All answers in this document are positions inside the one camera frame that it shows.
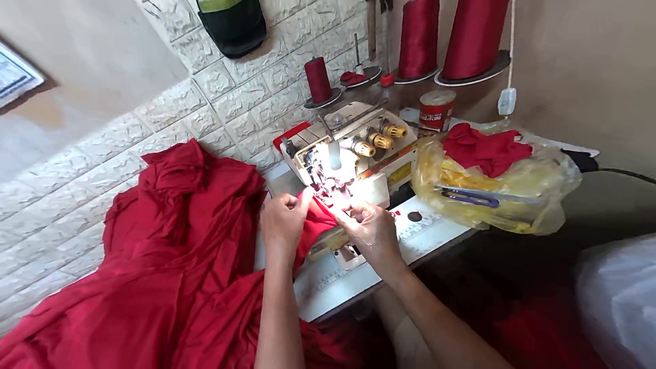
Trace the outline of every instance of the faux brick wallpaper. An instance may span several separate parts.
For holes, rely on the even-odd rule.
[[[273,138],[312,118],[300,107],[310,96],[304,63],[324,56],[336,83],[355,65],[353,34],[366,36],[362,0],[260,0],[268,38],[230,60],[205,33],[195,0],[136,1],[190,78],[0,184],[0,335],[97,268],[105,212],[136,184],[141,155],[195,137],[266,171],[282,159]],[[366,59],[366,43],[359,51]]]

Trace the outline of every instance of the tin can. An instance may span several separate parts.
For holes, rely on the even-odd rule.
[[[453,101],[455,92],[451,90],[437,90],[423,94],[419,99],[419,123],[443,131],[445,124],[449,123],[453,115]]]

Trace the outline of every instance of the black bag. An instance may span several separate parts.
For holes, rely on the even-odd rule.
[[[240,0],[230,5],[234,2],[217,1],[216,5],[225,6],[208,7],[208,1],[201,6],[201,0],[196,0],[205,30],[221,53],[230,59],[241,58],[257,49],[266,38],[266,22],[259,0]]]

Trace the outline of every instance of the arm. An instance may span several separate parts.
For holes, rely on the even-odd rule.
[[[391,214],[368,203],[353,203],[354,218],[343,211],[333,215],[401,300],[440,368],[511,368],[410,271],[401,258]]]
[[[266,247],[264,297],[255,368],[305,368],[292,285],[292,266],[312,195],[289,194],[264,204],[260,226]]]

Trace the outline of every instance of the black cable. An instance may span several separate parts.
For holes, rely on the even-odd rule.
[[[635,173],[635,172],[632,172],[632,171],[625,171],[624,169],[599,168],[599,169],[597,169],[597,171],[611,171],[613,173],[620,173],[620,174],[628,175],[629,177],[634,177],[634,178],[637,178],[637,179],[641,179],[645,182],[649,182],[653,185],[656,185],[656,179],[648,177],[646,175]]]
[[[600,168],[599,164],[597,161],[590,155],[589,152],[579,152],[579,151],[570,151],[570,150],[564,150],[561,149],[563,153],[567,154],[579,167],[579,170],[581,173],[589,173],[592,171],[609,171],[613,173],[619,173],[623,175],[628,175],[629,177],[634,177],[637,179],[641,179],[645,182],[649,182],[653,185],[656,185],[656,179],[648,177],[646,175],[632,172],[632,171],[627,171],[624,169],[615,169],[615,168]]]

